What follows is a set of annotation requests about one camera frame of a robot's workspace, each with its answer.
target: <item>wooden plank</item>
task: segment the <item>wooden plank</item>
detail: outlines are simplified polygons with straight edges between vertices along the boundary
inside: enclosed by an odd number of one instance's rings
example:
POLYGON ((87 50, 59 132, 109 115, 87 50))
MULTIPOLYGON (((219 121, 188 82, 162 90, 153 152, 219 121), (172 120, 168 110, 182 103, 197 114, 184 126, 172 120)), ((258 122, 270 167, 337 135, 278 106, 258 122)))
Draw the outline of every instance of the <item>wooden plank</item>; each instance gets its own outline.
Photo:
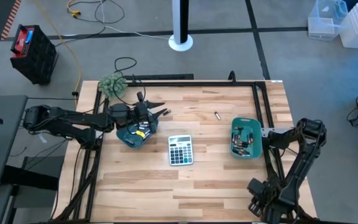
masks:
MULTIPOLYGON (((83 82, 77 111, 93 107, 97 84, 97 81, 83 82)), ((266 86, 275 126, 292 127, 294 124, 283 83, 266 81, 266 86)), ((128 88, 123 100, 137 101, 138 91, 143 91, 143 88, 128 88)), ((267 126, 261 92, 259 98, 264 124, 267 126)), ((264 158, 241 160, 233 158, 229 152, 233 118, 256 118, 252 89, 247 86, 147 87, 147 99, 165 102, 164 107, 172 112, 160 118, 157 134, 142 149, 123 145, 115 131, 105 134, 91 221, 258 221, 247 209, 252 195, 246 187, 252 178, 260 181, 267 178, 264 158), (221 120, 216 119, 215 111, 221 120), (170 166, 168 137, 174 134, 193 136, 193 165, 170 166)), ((55 216, 69 203, 78 147, 75 141, 68 144, 55 216)), ((298 151, 296 143, 291 144, 290 148, 298 151)), ((81 152, 76 167, 75 189, 80 179, 83 156, 84 152, 81 152)), ((290 169, 295 156, 287 150, 282 157, 285 172, 290 169)), ((307 180, 301 185, 300 195, 300 205, 315 217, 307 180)), ((81 215, 85 213, 87 198, 85 194, 81 215)))

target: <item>concrete floor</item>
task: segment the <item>concrete floor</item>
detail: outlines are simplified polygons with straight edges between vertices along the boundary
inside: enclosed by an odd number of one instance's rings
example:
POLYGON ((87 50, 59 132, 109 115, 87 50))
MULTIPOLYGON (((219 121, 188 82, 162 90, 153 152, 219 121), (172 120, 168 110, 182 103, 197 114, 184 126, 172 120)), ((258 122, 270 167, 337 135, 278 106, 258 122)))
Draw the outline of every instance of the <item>concrete floor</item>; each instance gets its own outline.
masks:
MULTIPOLYGON (((66 14, 66 1, 41 3, 62 34, 91 34, 101 29, 99 24, 76 21, 66 14)), ((117 3, 126 12, 126 17, 114 25, 118 29, 172 29, 170 1, 117 0, 117 3)), ((251 3, 258 27, 305 27, 314 1, 251 0, 251 3)), ((95 7, 81 8, 83 16, 92 19, 95 7)), ((113 20, 119 13, 108 3, 105 11, 106 20, 113 20)), ((15 19, 15 24, 19 23, 38 24, 47 35, 55 35, 31 0, 22 1, 15 19)), ((251 27, 243 0, 192 0, 189 23, 193 30, 251 27)), ((302 117, 321 119, 328 129, 327 144, 308 175, 318 216, 322 220, 358 223, 358 128, 346 122, 346 115, 358 96, 358 50, 343 48, 338 38, 333 42, 311 40, 306 31, 259 35, 271 79, 284 81, 294 121, 302 117)), ((263 79, 252 33, 192 36, 193 48, 182 53, 171 50, 166 40, 146 37, 79 40, 70 43, 70 47, 81 63, 83 80, 97 80, 112 73, 113 61, 118 57, 134 57, 138 61, 126 75, 194 73, 195 79, 226 79, 230 70, 234 70, 238 79, 263 79)), ((0 42, 0 95, 71 97, 77 70, 66 48, 58 48, 60 58, 51 84, 38 86, 31 85, 11 67, 10 46, 8 41, 0 42)), ((39 104, 74 109, 72 101, 29 100, 27 106, 39 104)), ((20 130, 12 154, 27 146, 29 150, 23 156, 35 156, 60 141, 50 136, 45 138, 48 143, 41 143, 38 137, 20 130)), ((64 153, 62 147, 53 155, 64 153)), ((19 166, 22 160, 23 157, 15 157, 9 163, 19 166)), ((20 209, 15 223, 44 221, 49 218, 50 210, 50 207, 20 209)))

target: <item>calculator display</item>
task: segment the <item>calculator display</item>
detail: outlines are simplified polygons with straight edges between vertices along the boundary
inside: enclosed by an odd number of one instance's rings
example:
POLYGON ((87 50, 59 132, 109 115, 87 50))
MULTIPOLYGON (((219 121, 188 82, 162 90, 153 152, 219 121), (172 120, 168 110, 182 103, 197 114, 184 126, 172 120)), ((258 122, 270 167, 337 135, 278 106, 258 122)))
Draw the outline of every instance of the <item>calculator display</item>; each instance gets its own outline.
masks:
POLYGON ((172 138, 169 141, 170 141, 170 143, 176 143, 176 142, 182 142, 182 141, 190 141, 190 137, 172 138))

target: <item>wooden tabletop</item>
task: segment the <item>wooden tabletop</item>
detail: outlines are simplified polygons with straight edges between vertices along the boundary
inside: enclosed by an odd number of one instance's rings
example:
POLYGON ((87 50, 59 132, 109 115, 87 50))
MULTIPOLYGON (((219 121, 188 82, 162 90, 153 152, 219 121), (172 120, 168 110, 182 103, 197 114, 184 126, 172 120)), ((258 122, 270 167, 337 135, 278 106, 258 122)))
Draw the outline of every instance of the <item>wooden tabletop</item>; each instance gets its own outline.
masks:
MULTIPOLYGON (((77 111, 93 107, 97 84, 97 81, 83 82, 77 111)), ((292 127, 283 83, 266 81, 266 86, 275 127, 292 127)), ((135 102, 136 93, 142 90, 129 87, 123 99, 135 102)), ((153 111, 168 108, 172 112, 159 119, 157 133, 140 150, 120 142, 115 131, 105 134, 91 221, 259 221, 247 209, 252 198, 247 185, 252 178, 260 181, 267 178, 264 159, 235 159, 229 152, 233 118, 256 118, 251 87, 147 87, 146 91, 147 100, 165 102, 153 111), (220 114, 220 121, 216 119, 215 111, 220 114), (192 136, 193 165, 170 166, 168 137, 177 134, 192 136)), ((259 98, 262 112, 265 112, 261 92, 259 98)), ((111 105, 115 103, 118 101, 110 101, 111 105)), ((298 150, 297 144, 290 147, 298 150)), ((69 203, 78 148, 76 141, 67 147, 55 216, 69 203)), ((75 191, 83 156, 81 151, 76 166, 75 191)), ((285 173, 294 159, 295 155, 290 151, 282 157, 285 173)), ((300 205, 315 217, 307 180, 300 188, 300 195, 300 205)), ((80 217, 84 217, 87 198, 86 192, 80 217)))

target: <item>black metal frame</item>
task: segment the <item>black metal frame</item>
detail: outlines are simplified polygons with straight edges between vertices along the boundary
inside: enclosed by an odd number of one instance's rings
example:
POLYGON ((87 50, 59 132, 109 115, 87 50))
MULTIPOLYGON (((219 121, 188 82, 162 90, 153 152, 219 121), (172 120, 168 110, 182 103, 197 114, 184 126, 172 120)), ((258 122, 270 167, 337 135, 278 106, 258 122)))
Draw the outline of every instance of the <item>black metal frame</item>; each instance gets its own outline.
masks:
MULTIPOLYGON (((274 128, 273 123, 273 116, 272 112, 270 110, 270 104, 269 104, 269 98, 267 96, 267 89, 266 84, 264 81, 254 81, 254 82, 242 82, 236 80, 236 74, 234 71, 231 71, 229 74, 228 80, 231 80, 231 82, 143 82, 143 83, 137 83, 135 80, 128 83, 129 87, 137 87, 137 86, 249 86, 252 88, 252 93, 254 95, 254 101, 255 101, 255 109, 257 113, 257 119, 260 122, 261 126, 264 128, 264 122, 262 117, 262 110, 260 107, 260 101, 258 96, 258 88, 262 92, 262 97, 265 105, 266 115, 267 115, 267 121, 270 128, 274 128)), ((96 99, 94 103, 94 110, 93 113, 96 114, 99 109, 99 104, 101 100, 101 92, 98 91, 96 94, 96 99)), ((108 107, 108 100, 106 99, 104 102, 104 109, 106 110, 108 107)), ((96 163, 96 175, 94 176, 94 179, 92 180, 90 187, 89 187, 89 194, 88 194, 88 201, 86 203, 86 211, 85 211, 85 220, 90 220, 91 218, 91 212, 92 212, 92 206, 93 206, 93 199, 94 199, 94 191, 96 189, 96 179, 97 179, 97 172, 98 172, 98 166, 100 162, 100 155, 101 155, 101 149, 96 151, 95 157, 94 157, 94 163, 96 163)), ((283 164, 282 160, 280 158, 280 153, 277 151, 274 151, 273 154, 278 175, 280 180, 284 180, 284 170, 283 170, 283 164)), ((264 152, 265 162, 270 162, 270 154, 269 152, 264 152)), ((81 177, 80 177, 80 186, 85 183, 86 179, 86 173, 88 170, 88 166, 90 163, 90 151, 85 152, 84 161, 83 161, 83 167, 81 169, 81 177)), ((79 214, 80 214, 80 207, 81 207, 81 200, 76 204, 76 207, 74 209, 73 214, 73 220, 79 220, 79 214)))

